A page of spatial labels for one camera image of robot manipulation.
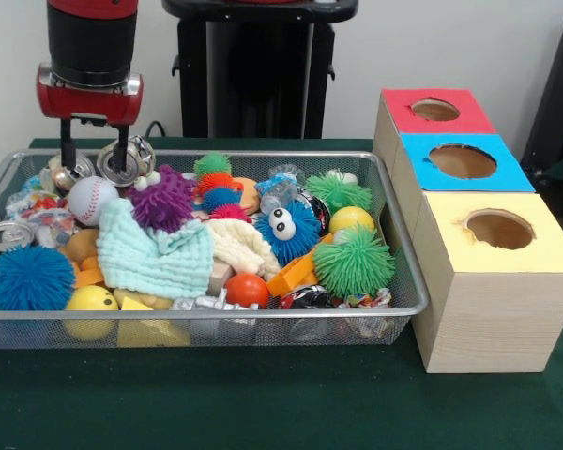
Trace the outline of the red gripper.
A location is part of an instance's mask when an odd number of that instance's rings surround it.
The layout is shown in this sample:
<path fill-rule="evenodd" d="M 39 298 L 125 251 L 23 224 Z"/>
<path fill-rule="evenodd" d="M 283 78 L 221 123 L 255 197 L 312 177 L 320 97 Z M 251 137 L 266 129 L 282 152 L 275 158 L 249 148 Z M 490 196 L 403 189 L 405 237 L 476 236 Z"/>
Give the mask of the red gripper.
<path fill-rule="evenodd" d="M 71 120 L 88 119 L 115 126 L 118 138 L 114 148 L 114 170 L 127 168 L 129 126 L 137 120 L 144 93 L 141 75 L 131 73 L 119 85 L 82 88 L 59 79 L 50 63 L 38 67 L 36 91 L 42 113 L 60 120 L 61 165 L 76 167 L 76 147 L 71 136 Z"/>

